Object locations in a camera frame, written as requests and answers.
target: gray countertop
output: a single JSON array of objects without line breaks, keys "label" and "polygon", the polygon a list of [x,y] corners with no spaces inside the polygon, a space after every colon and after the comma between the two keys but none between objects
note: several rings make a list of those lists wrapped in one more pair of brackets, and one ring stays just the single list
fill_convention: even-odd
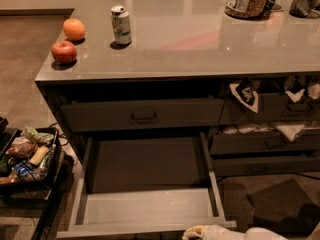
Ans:
[{"label": "gray countertop", "polygon": [[[225,0],[81,0],[72,17],[86,38],[76,64],[59,66],[48,53],[36,81],[319,72],[320,19],[289,15],[291,2],[277,0],[281,10],[266,19],[239,20],[224,13]],[[130,13],[133,42],[123,49],[111,45],[116,4]]]}]

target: kitchen island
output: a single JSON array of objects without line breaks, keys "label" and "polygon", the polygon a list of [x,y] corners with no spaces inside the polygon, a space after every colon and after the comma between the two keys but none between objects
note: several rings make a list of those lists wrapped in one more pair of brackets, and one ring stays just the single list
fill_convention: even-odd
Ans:
[{"label": "kitchen island", "polygon": [[[319,168],[317,131],[295,142],[221,134],[227,125],[320,121],[319,100],[292,103],[281,85],[258,93],[257,112],[230,91],[242,79],[320,75],[319,23],[289,15],[291,2],[248,21],[226,15],[225,0],[80,1],[77,61],[62,66],[48,54],[35,80],[83,166],[59,238],[178,239],[195,224],[234,227],[216,175]],[[130,13],[128,46],[114,43],[117,4]]]}]

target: soda can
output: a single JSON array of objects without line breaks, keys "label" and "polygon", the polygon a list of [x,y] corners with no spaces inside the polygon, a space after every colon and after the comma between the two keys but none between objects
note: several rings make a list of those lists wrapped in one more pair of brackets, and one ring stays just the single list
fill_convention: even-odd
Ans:
[{"label": "soda can", "polygon": [[131,43],[129,12],[122,5],[111,8],[111,21],[114,39],[117,44]]}]

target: drawer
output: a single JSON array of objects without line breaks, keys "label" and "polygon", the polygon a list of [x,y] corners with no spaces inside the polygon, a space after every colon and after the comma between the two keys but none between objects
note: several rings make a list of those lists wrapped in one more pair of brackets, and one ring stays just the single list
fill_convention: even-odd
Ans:
[{"label": "drawer", "polygon": [[181,239],[226,221],[205,136],[90,138],[68,231],[58,239]]},{"label": "drawer", "polygon": [[256,156],[233,156],[232,159],[223,156],[213,159],[213,168],[217,177],[315,172],[320,168],[320,156],[305,152],[272,156],[260,153]]},{"label": "drawer", "polygon": [[287,95],[259,94],[258,113],[255,113],[235,99],[227,98],[220,124],[241,124],[246,122],[270,122],[280,120],[320,120],[320,104],[309,101],[305,104],[291,104]]},{"label": "drawer", "polygon": [[217,125],[224,101],[213,98],[72,103],[61,107],[71,131]]},{"label": "drawer", "polygon": [[212,155],[258,152],[304,151],[320,149],[319,131],[306,131],[295,141],[289,142],[279,132],[263,134],[219,134],[213,137]]}]

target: gray carpet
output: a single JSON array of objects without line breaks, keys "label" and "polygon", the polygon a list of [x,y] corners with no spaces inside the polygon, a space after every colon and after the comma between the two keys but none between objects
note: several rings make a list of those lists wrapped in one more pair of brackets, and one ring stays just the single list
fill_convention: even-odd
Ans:
[{"label": "gray carpet", "polygon": [[[55,122],[34,84],[51,45],[58,37],[65,16],[0,17],[0,116],[10,127],[47,127]],[[44,239],[54,239],[57,230],[68,228],[79,168],[65,179],[64,195]],[[319,172],[308,173],[320,177]],[[320,218],[319,180],[299,175],[230,177],[219,182],[228,219],[245,232],[262,226],[289,236],[305,238]],[[39,211],[0,207],[0,239],[30,239]]]}]

